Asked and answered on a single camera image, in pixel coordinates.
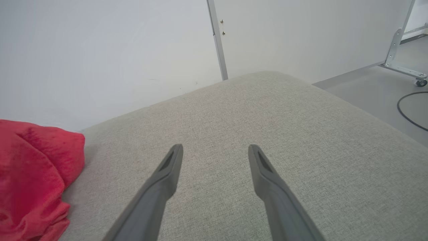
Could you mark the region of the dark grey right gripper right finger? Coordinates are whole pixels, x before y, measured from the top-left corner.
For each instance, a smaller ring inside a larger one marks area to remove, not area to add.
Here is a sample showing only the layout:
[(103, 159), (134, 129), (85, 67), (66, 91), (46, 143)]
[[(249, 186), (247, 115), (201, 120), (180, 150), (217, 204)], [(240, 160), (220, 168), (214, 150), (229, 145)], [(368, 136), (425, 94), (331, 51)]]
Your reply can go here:
[(273, 241), (325, 241), (289, 186), (258, 145), (248, 147), (256, 195), (263, 201)]

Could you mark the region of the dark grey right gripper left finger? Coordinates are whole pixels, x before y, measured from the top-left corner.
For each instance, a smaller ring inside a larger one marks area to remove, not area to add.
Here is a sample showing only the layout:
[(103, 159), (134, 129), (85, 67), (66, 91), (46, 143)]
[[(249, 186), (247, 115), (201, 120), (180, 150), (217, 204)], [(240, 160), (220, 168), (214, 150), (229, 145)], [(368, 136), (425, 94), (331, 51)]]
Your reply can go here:
[(183, 146), (173, 145), (102, 241), (157, 241), (167, 201), (177, 190)]

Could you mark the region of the red white basketball jersey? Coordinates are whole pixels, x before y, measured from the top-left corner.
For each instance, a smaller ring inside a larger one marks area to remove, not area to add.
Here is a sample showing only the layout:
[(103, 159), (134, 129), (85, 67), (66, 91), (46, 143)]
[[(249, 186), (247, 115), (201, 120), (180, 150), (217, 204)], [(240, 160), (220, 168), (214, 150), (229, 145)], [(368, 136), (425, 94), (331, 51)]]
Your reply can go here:
[(63, 192), (85, 165), (85, 137), (0, 119), (0, 241), (58, 241), (70, 224)]

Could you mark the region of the white partition board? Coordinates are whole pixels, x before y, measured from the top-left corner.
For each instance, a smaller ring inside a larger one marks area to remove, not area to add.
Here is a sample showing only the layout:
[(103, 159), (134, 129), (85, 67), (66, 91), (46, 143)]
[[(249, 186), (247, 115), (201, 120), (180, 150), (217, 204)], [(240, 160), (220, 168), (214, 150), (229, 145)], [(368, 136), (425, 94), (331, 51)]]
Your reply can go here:
[(214, 0), (229, 78), (279, 71), (313, 84), (386, 60), (415, 0)]

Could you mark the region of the grey metal partition foot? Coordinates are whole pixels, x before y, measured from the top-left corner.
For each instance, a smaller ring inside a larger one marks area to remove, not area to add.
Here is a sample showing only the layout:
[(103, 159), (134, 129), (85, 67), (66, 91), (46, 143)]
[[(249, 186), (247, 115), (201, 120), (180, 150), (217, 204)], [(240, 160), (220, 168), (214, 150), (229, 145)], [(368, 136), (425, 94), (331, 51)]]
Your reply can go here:
[(394, 37), (392, 39), (386, 60), (379, 65), (379, 67), (385, 68), (387, 70), (392, 70), (395, 71), (397, 73), (401, 73), (404, 75), (408, 75), (411, 76), (413, 78), (428, 78), (428, 75), (425, 73), (421, 73), (421, 72), (417, 72), (414, 70), (410, 70), (404, 67), (399, 67), (396, 64), (393, 63), (398, 47), (400, 45), (401, 39), (402, 39), (402, 35), (403, 35), (403, 30), (402, 28), (397, 29), (397, 31), (394, 34)]

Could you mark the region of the grey metal partition post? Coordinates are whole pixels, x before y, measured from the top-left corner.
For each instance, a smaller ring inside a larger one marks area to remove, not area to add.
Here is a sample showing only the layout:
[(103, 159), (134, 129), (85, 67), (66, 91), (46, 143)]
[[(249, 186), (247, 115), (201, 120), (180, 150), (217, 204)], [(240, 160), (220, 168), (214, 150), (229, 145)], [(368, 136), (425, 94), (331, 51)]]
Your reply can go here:
[(225, 60), (223, 44), (221, 40), (221, 36), (223, 32), (220, 30), (220, 21), (218, 20), (218, 17), (217, 17), (214, 0), (206, 0), (206, 2), (208, 6), (210, 21), (211, 21), (211, 27), (212, 27), (216, 52), (218, 56), (220, 73), (221, 73), (222, 80), (225, 81), (225, 80), (228, 80), (229, 77), (227, 73), (226, 60)]

